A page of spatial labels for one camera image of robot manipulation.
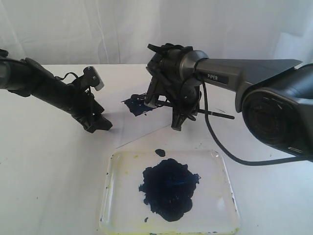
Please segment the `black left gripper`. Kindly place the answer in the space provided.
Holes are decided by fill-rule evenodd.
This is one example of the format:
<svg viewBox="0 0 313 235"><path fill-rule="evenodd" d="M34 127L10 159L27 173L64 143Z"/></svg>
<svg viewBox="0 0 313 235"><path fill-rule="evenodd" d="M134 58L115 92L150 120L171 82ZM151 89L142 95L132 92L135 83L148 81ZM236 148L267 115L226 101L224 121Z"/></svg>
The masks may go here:
<svg viewBox="0 0 313 235"><path fill-rule="evenodd" d="M90 90L84 92L72 88L70 101L69 113L85 131L108 131L112 128L112 123L102 115L104 108L94 99Z"/></svg>

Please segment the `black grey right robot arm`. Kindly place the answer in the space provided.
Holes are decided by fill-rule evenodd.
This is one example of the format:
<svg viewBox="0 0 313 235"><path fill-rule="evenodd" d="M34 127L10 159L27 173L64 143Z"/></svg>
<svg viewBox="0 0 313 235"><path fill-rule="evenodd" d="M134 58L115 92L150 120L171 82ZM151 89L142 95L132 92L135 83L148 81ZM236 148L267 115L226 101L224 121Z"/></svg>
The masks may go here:
<svg viewBox="0 0 313 235"><path fill-rule="evenodd" d="M235 110L260 142L289 157L251 162L235 157L213 140L232 160L248 166L277 165L313 159L313 66L295 59L210 59L191 46L148 45L154 56L146 66L152 76L145 105L172 108L171 127L180 131L185 120L198 113L207 100L206 84L235 93Z"/></svg>

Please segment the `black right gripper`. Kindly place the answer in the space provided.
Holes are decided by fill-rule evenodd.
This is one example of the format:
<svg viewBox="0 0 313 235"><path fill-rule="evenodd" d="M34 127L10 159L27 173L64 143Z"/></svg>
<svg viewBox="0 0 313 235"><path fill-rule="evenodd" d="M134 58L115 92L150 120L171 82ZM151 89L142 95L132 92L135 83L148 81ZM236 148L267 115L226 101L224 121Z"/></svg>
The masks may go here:
<svg viewBox="0 0 313 235"><path fill-rule="evenodd" d="M183 84L178 90L176 99L172 101L172 124L173 130L181 131L183 123L189 119L195 121L199 108L200 98L199 86Z"/></svg>

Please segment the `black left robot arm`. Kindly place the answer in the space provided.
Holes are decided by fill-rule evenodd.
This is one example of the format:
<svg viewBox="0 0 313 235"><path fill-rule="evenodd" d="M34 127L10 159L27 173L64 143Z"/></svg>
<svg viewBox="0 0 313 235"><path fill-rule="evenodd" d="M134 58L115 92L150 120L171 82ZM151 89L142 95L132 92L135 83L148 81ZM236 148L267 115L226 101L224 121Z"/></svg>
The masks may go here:
<svg viewBox="0 0 313 235"><path fill-rule="evenodd" d="M84 68L83 75L71 73L75 79L64 83L62 77L50 71L33 59L14 60L8 51L0 51L0 88L22 97L34 96L68 114L90 133L96 130L110 130L112 123L103 116L104 108L95 100L96 91L104 83L95 67Z"/></svg>

